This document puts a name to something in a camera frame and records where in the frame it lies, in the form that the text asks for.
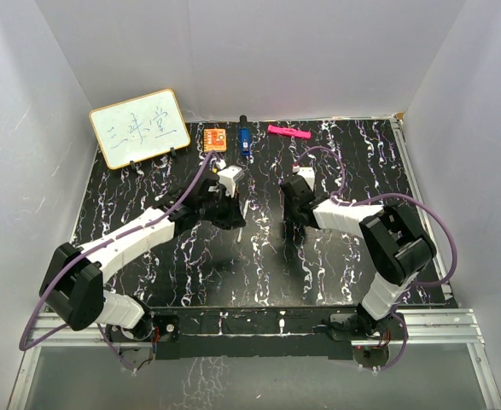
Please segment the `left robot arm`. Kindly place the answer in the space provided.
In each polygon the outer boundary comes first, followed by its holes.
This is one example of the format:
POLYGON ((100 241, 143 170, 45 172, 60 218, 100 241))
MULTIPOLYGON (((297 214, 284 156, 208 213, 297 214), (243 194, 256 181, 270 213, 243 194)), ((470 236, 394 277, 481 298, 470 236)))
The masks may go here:
POLYGON ((241 177, 236 167, 205 172, 189 192, 166 193, 118 230, 78 247, 64 243, 52 256, 40 297, 73 331, 111 325, 136 341, 145 340, 154 327, 151 310, 134 296, 105 290, 105 284, 142 254, 202 221, 223 230, 244 227, 237 188, 241 177))

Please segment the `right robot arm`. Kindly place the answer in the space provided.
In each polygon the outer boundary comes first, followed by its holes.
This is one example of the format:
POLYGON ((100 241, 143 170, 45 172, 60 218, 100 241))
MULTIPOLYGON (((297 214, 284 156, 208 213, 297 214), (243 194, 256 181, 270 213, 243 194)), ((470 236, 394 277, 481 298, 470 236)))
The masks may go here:
POLYGON ((369 339, 387 330, 395 302, 437 254, 420 219, 407 205, 340 205, 316 196, 307 179, 294 175, 281 183, 284 219, 295 226, 341 231, 364 240, 376 269, 370 289, 348 328, 369 339))

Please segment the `orange small notebook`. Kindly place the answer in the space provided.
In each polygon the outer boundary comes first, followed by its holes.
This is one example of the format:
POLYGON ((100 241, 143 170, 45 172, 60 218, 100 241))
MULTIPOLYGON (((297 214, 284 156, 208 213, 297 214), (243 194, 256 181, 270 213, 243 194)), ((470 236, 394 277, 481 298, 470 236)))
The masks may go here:
POLYGON ((225 129, 205 129, 203 133, 203 149, 205 152, 227 150, 227 135, 225 129))

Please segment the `blue stapler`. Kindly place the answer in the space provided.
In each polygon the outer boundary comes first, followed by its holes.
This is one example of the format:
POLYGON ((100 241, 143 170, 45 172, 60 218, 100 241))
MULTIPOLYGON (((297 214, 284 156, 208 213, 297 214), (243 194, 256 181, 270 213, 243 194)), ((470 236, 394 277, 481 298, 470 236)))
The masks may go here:
POLYGON ((239 117, 239 142, 241 154, 245 157, 249 157, 251 155, 252 139, 246 115, 241 115, 239 117))

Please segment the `pink flat tool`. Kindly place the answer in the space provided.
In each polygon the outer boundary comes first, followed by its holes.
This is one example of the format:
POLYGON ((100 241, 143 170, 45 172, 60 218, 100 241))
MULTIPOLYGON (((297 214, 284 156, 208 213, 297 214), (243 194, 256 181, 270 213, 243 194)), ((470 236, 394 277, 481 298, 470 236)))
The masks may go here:
POLYGON ((267 131, 269 133, 281 135, 284 137, 290 137, 290 138, 298 138, 298 139, 308 140, 312 137, 312 134, 309 131, 302 131, 302 130, 290 128, 290 127, 274 126, 272 124, 269 124, 267 126, 267 131))

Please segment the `white board yellow frame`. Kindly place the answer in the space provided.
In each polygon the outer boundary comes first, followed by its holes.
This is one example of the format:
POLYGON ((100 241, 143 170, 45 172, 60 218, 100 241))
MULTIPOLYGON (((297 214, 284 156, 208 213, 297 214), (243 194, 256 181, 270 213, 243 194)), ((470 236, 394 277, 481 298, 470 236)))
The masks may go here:
POLYGON ((171 89, 94 109, 89 119, 111 170, 169 154, 191 142, 171 89))

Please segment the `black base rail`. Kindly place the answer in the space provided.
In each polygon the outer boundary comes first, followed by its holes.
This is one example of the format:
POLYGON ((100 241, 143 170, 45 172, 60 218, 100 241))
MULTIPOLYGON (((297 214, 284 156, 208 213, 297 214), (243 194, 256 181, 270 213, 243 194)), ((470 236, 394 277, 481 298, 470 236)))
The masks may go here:
POLYGON ((352 360, 357 349, 403 341, 403 316, 365 321, 356 307, 157 307, 134 337, 107 325, 110 342, 146 348, 155 360, 194 357, 323 356, 352 360))

